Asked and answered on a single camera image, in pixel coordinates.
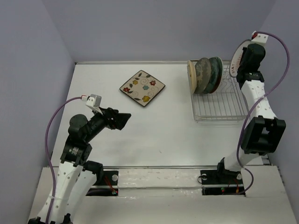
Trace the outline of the cream bird plate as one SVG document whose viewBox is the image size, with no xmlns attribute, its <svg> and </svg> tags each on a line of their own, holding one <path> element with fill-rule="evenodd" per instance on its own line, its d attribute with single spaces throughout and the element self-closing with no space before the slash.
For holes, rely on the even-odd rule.
<svg viewBox="0 0 299 224">
<path fill-rule="evenodd" d="M 197 94 L 197 76 L 196 76 L 196 70 L 195 65 L 191 60 L 187 61 L 187 68 L 188 68 L 188 74 L 190 78 L 190 84 L 191 84 L 191 91 L 192 93 Z"/>
</svg>

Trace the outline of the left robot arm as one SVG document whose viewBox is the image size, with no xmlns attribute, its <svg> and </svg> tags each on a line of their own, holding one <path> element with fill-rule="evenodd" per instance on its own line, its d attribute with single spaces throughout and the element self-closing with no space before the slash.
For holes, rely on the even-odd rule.
<svg viewBox="0 0 299 224">
<path fill-rule="evenodd" d="M 79 204 L 94 184 L 103 180 L 103 165 L 88 160 L 90 141 L 104 128 L 122 130 L 131 117 L 112 108 L 97 108 L 91 119 L 83 114 L 69 121 L 68 138 L 60 157 L 54 186 L 36 218 L 30 224 L 70 224 Z"/>
</svg>

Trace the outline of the teal and red round plate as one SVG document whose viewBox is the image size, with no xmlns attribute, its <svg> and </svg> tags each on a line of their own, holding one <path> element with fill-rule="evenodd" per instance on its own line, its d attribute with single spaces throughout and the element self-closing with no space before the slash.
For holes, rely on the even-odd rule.
<svg viewBox="0 0 299 224">
<path fill-rule="evenodd" d="M 217 88 L 220 85 L 221 82 L 221 78 L 222 78 L 222 74 L 223 74 L 223 61 L 220 57 L 215 57 L 215 59 L 217 60 L 218 63 L 218 68 L 219 68 L 219 72 L 218 72 L 218 77 L 217 77 L 217 81 L 214 85 L 214 89 L 213 89 L 213 93 L 217 90 Z"/>
</svg>

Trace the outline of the dark blue blossom plate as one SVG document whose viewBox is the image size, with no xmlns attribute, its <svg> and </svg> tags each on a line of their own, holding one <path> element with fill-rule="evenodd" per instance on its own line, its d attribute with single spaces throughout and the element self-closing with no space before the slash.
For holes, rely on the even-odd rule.
<svg viewBox="0 0 299 224">
<path fill-rule="evenodd" d="M 215 59 L 215 57 L 209 58 L 209 62 L 211 64 L 211 69 L 212 69 L 211 77 L 210 77 L 210 81 L 209 81 L 208 85 L 206 86 L 206 88 L 203 91 L 204 94 L 213 93 L 214 85 L 217 81 L 218 72 L 219 72 L 218 63 L 217 63 L 217 60 Z"/>
</svg>

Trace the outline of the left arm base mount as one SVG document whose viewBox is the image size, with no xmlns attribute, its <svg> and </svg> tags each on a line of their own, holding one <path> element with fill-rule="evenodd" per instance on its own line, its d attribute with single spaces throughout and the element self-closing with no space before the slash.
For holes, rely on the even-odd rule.
<svg viewBox="0 0 299 224">
<path fill-rule="evenodd" d="M 118 196 L 118 175 L 117 170 L 104 170 L 103 177 L 97 179 L 86 196 Z"/>
</svg>

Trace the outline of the square cream flower plate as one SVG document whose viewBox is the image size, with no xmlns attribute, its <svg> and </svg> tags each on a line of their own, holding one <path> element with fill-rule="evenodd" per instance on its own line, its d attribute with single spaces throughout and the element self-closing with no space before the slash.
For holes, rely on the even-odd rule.
<svg viewBox="0 0 299 224">
<path fill-rule="evenodd" d="M 140 70 L 126 81 L 119 90 L 142 107 L 146 107 L 164 88 L 164 83 Z"/>
</svg>

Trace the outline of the grey deer round plate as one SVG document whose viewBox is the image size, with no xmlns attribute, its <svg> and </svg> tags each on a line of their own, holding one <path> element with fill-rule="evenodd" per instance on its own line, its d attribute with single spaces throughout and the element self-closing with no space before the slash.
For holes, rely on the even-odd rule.
<svg viewBox="0 0 299 224">
<path fill-rule="evenodd" d="M 203 93 L 210 81 L 212 69 L 209 59 L 204 57 L 198 60 L 195 64 L 195 72 L 197 86 L 194 93 L 200 94 Z"/>
</svg>

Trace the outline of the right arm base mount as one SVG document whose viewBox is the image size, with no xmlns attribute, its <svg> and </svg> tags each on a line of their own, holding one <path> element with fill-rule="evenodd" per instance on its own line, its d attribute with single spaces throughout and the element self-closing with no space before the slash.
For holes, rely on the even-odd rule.
<svg viewBox="0 0 299 224">
<path fill-rule="evenodd" d="M 202 186 L 203 196 L 245 194 L 242 179 L 232 175 L 220 175 L 215 169 L 201 170 L 197 181 Z"/>
</svg>

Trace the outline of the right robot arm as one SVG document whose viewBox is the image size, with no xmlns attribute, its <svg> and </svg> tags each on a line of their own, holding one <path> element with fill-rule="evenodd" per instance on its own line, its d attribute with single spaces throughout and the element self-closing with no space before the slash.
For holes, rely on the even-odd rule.
<svg viewBox="0 0 299 224">
<path fill-rule="evenodd" d="M 239 57 L 236 80 L 246 99 L 249 109 L 244 121 L 237 151 L 224 157 L 217 165 L 215 178 L 218 182 L 226 183 L 236 178 L 242 167 L 253 159 L 276 151 L 286 128 L 283 119 L 278 119 L 265 96 L 264 78 L 259 71 L 260 63 L 266 51 L 264 46 L 257 43 L 241 45 L 234 57 Z"/>
</svg>

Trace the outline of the white orange sunburst round plate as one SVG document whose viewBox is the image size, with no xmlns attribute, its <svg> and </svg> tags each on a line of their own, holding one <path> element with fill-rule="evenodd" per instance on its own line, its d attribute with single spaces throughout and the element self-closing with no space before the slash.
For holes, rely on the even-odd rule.
<svg viewBox="0 0 299 224">
<path fill-rule="evenodd" d="M 243 41 L 236 49 L 236 51 L 230 61 L 230 64 L 229 64 L 229 75 L 232 78 L 236 78 L 236 76 L 237 76 L 237 70 L 240 66 L 241 57 L 243 54 L 243 48 L 246 48 L 250 43 L 251 43 L 251 40 L 247 39 L 247 40 Z"/>
</svg>

